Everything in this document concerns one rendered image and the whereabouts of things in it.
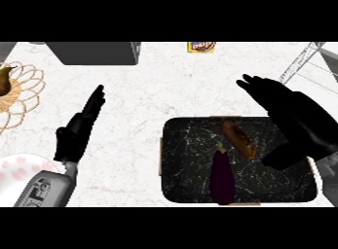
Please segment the white plate with pink flowers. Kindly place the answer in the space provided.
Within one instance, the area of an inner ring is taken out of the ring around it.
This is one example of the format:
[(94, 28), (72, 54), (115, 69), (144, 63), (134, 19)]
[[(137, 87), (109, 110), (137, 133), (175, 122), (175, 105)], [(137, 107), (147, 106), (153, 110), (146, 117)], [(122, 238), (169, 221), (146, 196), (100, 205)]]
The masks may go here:
[(17, 154), (0, 159), (0, 207), (13, 207), (32, 177), (39, 171), (57, 172), (51, 160), (35, 154)]

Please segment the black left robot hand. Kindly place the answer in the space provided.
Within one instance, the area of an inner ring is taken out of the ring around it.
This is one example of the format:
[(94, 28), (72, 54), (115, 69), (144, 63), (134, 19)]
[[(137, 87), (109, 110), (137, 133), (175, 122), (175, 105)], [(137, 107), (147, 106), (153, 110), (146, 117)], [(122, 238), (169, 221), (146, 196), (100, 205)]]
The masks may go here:
[(61, 162), (79, 162), (91, 137), (103, 105), (106, 103), (104, 85), (100, 85), (88, 99), (84, 110), (69, 124), (57, 129), (57, 151), (54, 159)]

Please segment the purple eggplant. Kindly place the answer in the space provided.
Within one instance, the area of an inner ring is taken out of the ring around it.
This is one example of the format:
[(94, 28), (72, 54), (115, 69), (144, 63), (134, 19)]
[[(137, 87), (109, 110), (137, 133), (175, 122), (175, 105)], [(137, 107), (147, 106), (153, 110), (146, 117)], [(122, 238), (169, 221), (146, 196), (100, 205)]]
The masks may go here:
[(219, 205), (230, 205), (236, 201), (236, 178), (228, 151), (222, 144), (218, 144), (213, 155), (211, 196)]

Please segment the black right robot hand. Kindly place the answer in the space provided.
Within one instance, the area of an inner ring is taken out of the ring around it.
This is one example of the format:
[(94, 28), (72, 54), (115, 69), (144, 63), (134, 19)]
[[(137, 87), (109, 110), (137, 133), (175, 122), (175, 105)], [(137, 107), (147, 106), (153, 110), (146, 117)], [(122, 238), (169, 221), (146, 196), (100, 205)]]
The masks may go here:
[(259, 76), (237, 81), (278, 126), (289, 142), (262, 159), (265, 166), (284, 170), (306, 158), (315, 161), (338, 152), (338, 123), (321, 105), (301, 91)]

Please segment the dark grey appliance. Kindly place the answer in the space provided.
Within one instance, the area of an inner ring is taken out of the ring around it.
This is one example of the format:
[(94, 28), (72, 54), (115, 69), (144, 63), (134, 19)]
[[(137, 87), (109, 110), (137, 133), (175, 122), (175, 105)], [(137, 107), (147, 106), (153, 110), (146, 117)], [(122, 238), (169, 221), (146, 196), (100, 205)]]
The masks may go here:
[(141, 42), (48, 42), (66, 65), (138, 65)]

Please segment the yellow snack packet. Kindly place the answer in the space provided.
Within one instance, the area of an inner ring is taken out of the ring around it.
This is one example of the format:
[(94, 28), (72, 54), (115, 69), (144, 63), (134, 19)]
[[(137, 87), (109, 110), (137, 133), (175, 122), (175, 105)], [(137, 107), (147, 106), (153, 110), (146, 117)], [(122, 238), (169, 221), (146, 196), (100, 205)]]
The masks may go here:
[(216, 43), (215, 42), (190, 42), (188, 52), (190, 53), (213, 53)]

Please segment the wicker placemat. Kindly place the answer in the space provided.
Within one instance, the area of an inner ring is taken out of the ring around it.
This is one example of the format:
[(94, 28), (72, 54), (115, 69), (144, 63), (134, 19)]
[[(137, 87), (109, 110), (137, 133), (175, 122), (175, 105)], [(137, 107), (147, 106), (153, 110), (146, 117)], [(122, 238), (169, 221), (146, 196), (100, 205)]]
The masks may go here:
[(17, 128), (41, 103), (41, 93), (47, 87), (45, 73), (32, 64), (19, 61), (0, 62), (0, 69), (13, 67), (10, 72), (11, 91), (0, 96), (0, 135)]

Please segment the brown sweet potato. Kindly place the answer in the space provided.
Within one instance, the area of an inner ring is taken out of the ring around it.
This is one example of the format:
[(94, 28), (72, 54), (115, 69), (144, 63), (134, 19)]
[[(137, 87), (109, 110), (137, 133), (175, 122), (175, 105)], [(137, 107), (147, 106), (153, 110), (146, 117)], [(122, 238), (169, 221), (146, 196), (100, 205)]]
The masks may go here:
[(258, 152), (255, 143), (233, 121), (221, 124), (221, 132), (243, 158), (253, 160)]

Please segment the black marble tray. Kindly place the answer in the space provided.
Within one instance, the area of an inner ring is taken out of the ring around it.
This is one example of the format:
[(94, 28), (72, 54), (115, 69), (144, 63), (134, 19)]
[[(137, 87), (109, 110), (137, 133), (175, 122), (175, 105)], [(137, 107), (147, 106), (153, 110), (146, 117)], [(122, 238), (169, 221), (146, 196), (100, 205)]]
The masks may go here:
[(267, 117), (233, 117), (255, 142), (256, 155), (243, 158), (221, 132), (224, 117), (174, 118), (163, 127), (162, 192), (178, 203), (211, 203), (211, 171), (215, 151), (222, 146), (236, 176), (236, 201), (309, 202), (317, 198), (317, 183), (308, 160), (284, 170), (262, 164), (264, 157), (287, 143)]

